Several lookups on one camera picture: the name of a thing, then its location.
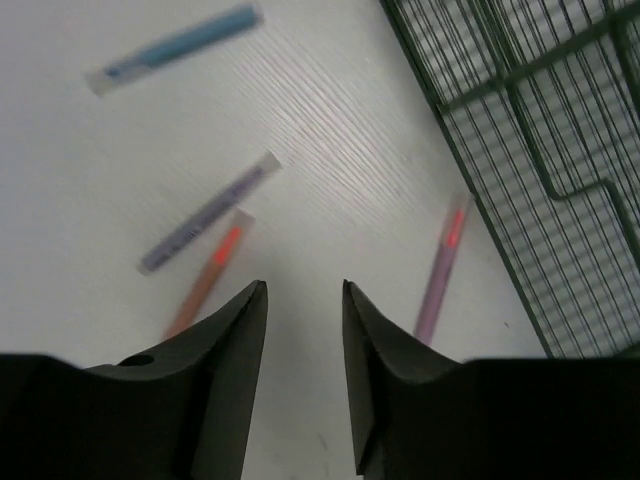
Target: white table surface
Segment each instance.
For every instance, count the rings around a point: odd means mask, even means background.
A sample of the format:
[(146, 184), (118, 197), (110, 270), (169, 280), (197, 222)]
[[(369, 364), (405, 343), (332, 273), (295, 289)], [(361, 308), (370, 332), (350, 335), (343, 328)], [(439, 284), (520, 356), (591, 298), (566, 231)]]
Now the white table surface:
[[(245, 203), (257, 223), (203, 311), (268, 283), (244, 478), (354, 478), (342, 279), (410, 330), (462, 178), (374, 0), (264, 0), (258, 30), (87, 89), (86, 71), (232, 5), (0, 4), (0, 350), (90, 366), (154, 345), (225, 222), (152, 276), (141, 255), (270, 150), (284, 169)], [(477, 212), (433, 346), (543, 355)]]

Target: wire grid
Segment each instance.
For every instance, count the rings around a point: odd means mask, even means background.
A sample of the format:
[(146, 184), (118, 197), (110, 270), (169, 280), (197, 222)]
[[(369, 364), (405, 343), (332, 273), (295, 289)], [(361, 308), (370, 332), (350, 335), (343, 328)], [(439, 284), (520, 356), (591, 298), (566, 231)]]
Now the wire grid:
[(547, 353), (640, 342), (638, 2), (386, 3)]

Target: metal wire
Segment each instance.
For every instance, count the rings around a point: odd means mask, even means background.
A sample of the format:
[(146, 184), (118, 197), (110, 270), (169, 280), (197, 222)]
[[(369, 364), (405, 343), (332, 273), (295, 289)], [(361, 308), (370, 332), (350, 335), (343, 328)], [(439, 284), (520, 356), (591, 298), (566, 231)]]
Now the metal wire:
[(640, 342), (640, 5), (383, 1), (547, 352)]

